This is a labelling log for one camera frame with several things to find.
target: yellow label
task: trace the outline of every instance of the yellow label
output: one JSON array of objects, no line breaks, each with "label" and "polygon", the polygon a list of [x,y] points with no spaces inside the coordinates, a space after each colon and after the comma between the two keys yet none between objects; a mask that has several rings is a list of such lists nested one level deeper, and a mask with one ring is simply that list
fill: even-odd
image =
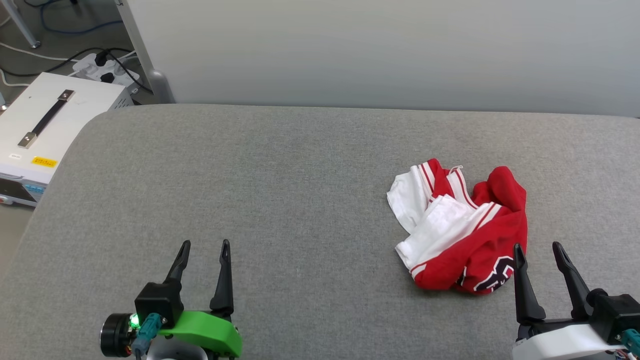
[{"label": "yellow label", "polygon": [[35,165],[42,165],[44,167],[56,167],[56,164],[58,162],[56,160],[45,159],[45,158],[36,156],[35,158],[33,158],[33,161],[31,163]]}]

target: cable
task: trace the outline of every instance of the cable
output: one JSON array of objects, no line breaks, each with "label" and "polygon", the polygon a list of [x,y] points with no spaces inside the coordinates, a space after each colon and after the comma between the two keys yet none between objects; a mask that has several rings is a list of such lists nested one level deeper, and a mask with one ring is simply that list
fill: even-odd
[{"label": "cable", "polygon": [[9,84],[6,82],[6,77],[4,76],[4,71],[2,71],[2,69],[0,69],[0,76],[2,77],[2,82],[6,85],[9,86],[10,88],[20,88],[20,87],[27,87],[29,86],[29,84]]},{"label": "cable", "polygon": [[122,23],[122,20],[109,21],[109,22],[105,22],[104,24],[100,24],[98,26],[94,26],[91,29],[81,30],[81,31],[67,31],[67,30],[52,29],[44,21],[44,9],[47,7],[47,5],[55,3],[56,1],[60,1],[60,0],[49,0],[48,2],[46,2],[46,3],[42,4],[42,5],[34,6],[34,7],[39,7],[40,8],[40,22],[42,23],[42,27],[45,28],[45,30],[47,30],[47,31],[51,31],[52,33],[80,35],[80,34],[90,33],[93,30],[97,30],[99,28],[103,28],[104,26]]},{"label": "cable", "polygon": [[[18,6],[15,4],[15,0],[11,1],[13,3],[13,7],[18,10]],[[0,23],[0,28],[2,28],[3,26],[6,25],[7,22],[11,21],[11,15],[9,15],[4,21],[2,21],[2,23]]]},{"label": "cable", "polygon": [[[119,57],[119,59],[120,59],[120,61],[125,61],[125,59],[127,59],[127,58],[129,58],[131,55],[135,55],[135,54],[136,54],[136,51],[134,50],[134,51],[131,51],[129,54],[122,55],[121,57]],[[136,59],[137,59],[138,57],[137,57],[137,56],[131,56],[130,58],[131,58],[131,59],[133,59],[133,58],[136,58]]]},{"label": "cable", "polygon": [[[15,47],[13,47],[13,46],[7,45],[7,44],[2,43],[2,42],[0,42],[0,46],[4,46],[4,47],[6,47],[7,49],[11,49],[11,50],[14,50],[14,51],[18,51],[18,52],[23,53],[23,54],[28,54],[28,55],[37,56],[37,57],[39,57],[39,58],[43,58],[43,59],[47,59],[47,60],[58,60],[58,61],[66,61],[66,60],[67,60],[66,58],[52,58],[51,56],[44,56],[44,55],[40,55],[40,54],[36,54],[36,53],[32,53],[31,51],[26,51],[26,50],[22,50],[22,49],[17,49],[17,48],[15,48]],[[73,59],[73,60],[71,60],[71,61],[73,61],[73,62],[76,62],[76,63],[77,63],[77,62],[79,62],[80,60],[75,60],[75,59]]]},{"label": "cable", "polygon": [[[129,72],[129,70],[127,70],[127,68],[120,61],[120,59],[111,52],[112,50],[114,50],[114,51],[115,50],[117,50],[117,51],[125,51],[125,52],[127,52],[127,55],[129,55],[129,54],[133,54],[134,51],[130,51],[130,50],[127,50],[127,49],[122,49],[122,48],[119,48],[119,47],[110,47],[109,49],[103,49],[101,47],[90,47],[89,49],[82,50],[79,53],[77,53],[77,54],[73,55],[72,57],[70,57],[69,59],[66,59],[65,61],[61,62],[60,64],[57,64],[56,66],[52,67],[51,69],[47,69],[47,70],[45,70],[43,72],[51,72],[53,70],[56,70],[56,69],[64,66],[65,64],[68,64],[74,58],[77,58],[78,56],[86,53],[87,51],[91,51],[91,50],[100,50],[100,51],[104,51],[105,53],[109,54],[118,63],[118,65],[120,65],[122,67],[122,70],[124,70],[127,73],[127,75],[129,75],[129,77],[133,80],[134,83],[136,83],[138,86],[140,86],[141,89],[144,89],[144,90],[150,92],[151,94],[154,93],[150,88],[146,87],[145,85],[142,85],[138,80],[136,80],[136,78],[134,78],[134,76]],[[5,73],[7,73],[9,75],[18,76],[20,78],[29,78],[31,76],[38,76],[38,75],[40,75],[42,73],[42,72],[39,72],[39,73],[36,73],[36,74],[16,74],[14,72],[10,72],[10,71],[7,71],[6,69],[3,69],[2,67],[0,67],[0,70],[3,70]]]},{"label": "cable", "polygon": [[[61,68],[62,66],[64,66],[64,65],[66,65],[66,64],[68,64],[68,63],[70,63],[71,61],[73,61],[73,59],[77,58],[78,56],[80,56],[80,55],[82,55],[82,54],[86,53],[87,51],[91,51],[91,50],[100,50],[100,51],[105,51],[105,49],[103,49],[103,48],[101,48],[101,47],[90,47],[90,48],[88,48],[88,49],[82,50],[82,51],[80,51],[79,53],[77,53],[77,54],[75,54],[75,55],[71,56],[69,59],[66,59],[65,61],[63,61],[63,62],[61,62],[61,63],[57,64],[56,66],[52,67],[51,69],[47,69],[47,70],[44,70],[44,71],[41,71],[41,72],[37,72],[37,73],[34,73],[34,74],[16,74],[16,73],[14,73],[14,72],[10,72],[9,70],[2,68],[2,66],[0,66],[0,69],[4,70],[4,72],[5,72],[5,73],[7,73],[7,74],[9,74],[9,75],[17,76],[17,77],[19,77],[19,78],[30,78],[30,77],[32,77],[32,76],[38,76],[38,75],[40,75],[40,74],[41,74],[41,73],[43,73],[43,72],[51,72],[51,71],[53,71],[53,70],[59,69],[59,68]],[[127,52],[127,53],[130,53],[130,52],[131,52],[131,50],[128,50],[128,49],[122,49],[122,48],[119,48],[119,47],[110,47],[110,48],[108,49],[109,53],[111,53],[111,51],[115,51],[115,50],[117,50],[117,51],[124,51],[124,52]]]},{"label": "cable", "polygon": [[29,5],[32,8],[41,8],[41,7],[45,6],[45,5],[57,3],[58,1],[62,1],[62,0],[49,0],[49,1],[46,1],[46,2],[44,2],[42,4],[31,4],[27,0],[22,0],[22,1],[24,1],[25,4]]},{"label": "cable", "polygon": [[129,77],[133,80],[133,82],[138,84],[138,86],[140,86],[141,89],[144,89],[150,92],[151,94],[154,93],[153,91],[151,91],[150,88],[146,87],[145,85],[142,85],[140,82],[138,82],[138,80],[136,80],[136,78],[133,77],[133,75],[131,75],[131,73],[127,70],[124,64],[113,53],[111,53],[111,49],[106,49],[104,51],[106,51],[109,55],[111,55],[111,57],[118,63],[118,65],[122,67],[122,70],[124,70],[124,72],[126,72],[127,75],[129,75]]},{"label": "cable", "polygon": [[122,61],[122,63],[128,63],[129,60],[135,60],[135,59],[138,59],[138,57],[137,56],[130,56],[130,57],[124,58],[124,59],[120,58],[120,61]]}]

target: white wall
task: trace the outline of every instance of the white wall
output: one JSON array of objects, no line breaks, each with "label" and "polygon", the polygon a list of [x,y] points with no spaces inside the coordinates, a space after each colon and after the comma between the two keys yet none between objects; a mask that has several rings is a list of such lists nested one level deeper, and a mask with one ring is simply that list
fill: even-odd
[{"label": "white wall", "polygon": [[640,117],[638,0],[128,0],[177,102]]}]

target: white box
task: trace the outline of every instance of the white box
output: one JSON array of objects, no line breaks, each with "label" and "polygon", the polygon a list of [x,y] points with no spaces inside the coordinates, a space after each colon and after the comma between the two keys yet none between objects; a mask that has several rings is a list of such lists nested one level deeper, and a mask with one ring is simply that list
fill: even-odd
[{"label": "white box", "polygon": [[[75,94],[28,149],[18,147],[65,90]],[[0,203],[36,206],[69,145],[96,115],[132,106],[122,85],[43,72],[0,113]]]}]

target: red and white jersey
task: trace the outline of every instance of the red and white jersey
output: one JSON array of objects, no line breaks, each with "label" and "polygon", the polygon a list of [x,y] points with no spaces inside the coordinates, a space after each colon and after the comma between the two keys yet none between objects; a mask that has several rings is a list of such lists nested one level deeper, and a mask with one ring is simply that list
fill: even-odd
[{"label": "red and white jersey", "polygon": [[513,273],[513,245],[527,246],[526,191],[507,167],[467,192],[461,167],[436,159],[398,175],[389,205],[409,237],[396,251],[421,288],[491,293]]}]

